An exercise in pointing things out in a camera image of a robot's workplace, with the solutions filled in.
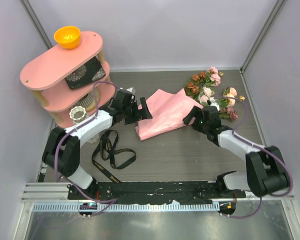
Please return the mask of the pink wrapping paper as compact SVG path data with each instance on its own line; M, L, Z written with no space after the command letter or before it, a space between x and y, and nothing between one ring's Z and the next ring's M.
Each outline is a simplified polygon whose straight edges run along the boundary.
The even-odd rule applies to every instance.
M184 89L175 94L158 89L146 100L146 104L152 118L139 121L135 128L141 141L184 127L183 119L192 108L203 108L188 97Z

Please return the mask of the black ribbon gold lettering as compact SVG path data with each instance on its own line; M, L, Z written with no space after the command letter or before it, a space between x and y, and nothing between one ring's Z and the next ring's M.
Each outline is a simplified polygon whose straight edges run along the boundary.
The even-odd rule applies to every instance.
M115 177L110 171L108 171L104 166L98 163L95 158L99 154L103 161L109 161L112 169L123 170L129 167L137 160L137 153L130 148L116 149L117 143L119 141L119 134L116 130L105 131L99 140L99 143L91 156L92 164L111 182L115 184L121 183L121 181ZM123 162L121 165L116 164L115 156L122 153L132 153L132 156Z

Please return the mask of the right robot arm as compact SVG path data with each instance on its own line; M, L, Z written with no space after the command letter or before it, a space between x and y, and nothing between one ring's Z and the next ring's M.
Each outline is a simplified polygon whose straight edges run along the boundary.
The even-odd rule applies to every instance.
M281 151L276 146L265 147L249 141L223 125L215 106L193 107L183 123L244 161L245 173L230 171L217 177L215 190L220 197L226 198L234 190L250 191L257 197L281 197L282 190L291 192L293 180Z

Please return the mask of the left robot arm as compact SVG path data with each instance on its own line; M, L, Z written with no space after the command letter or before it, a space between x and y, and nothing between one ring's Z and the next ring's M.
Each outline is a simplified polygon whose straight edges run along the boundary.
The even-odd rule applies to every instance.
M49 134L42 162L79 187L79 194L90 200L97 192L97 181L80 166L81 147L96 134L124 121L134 124L152 119L144 97L140 103L129 90L119 89L97 114L69 128L55 127Z

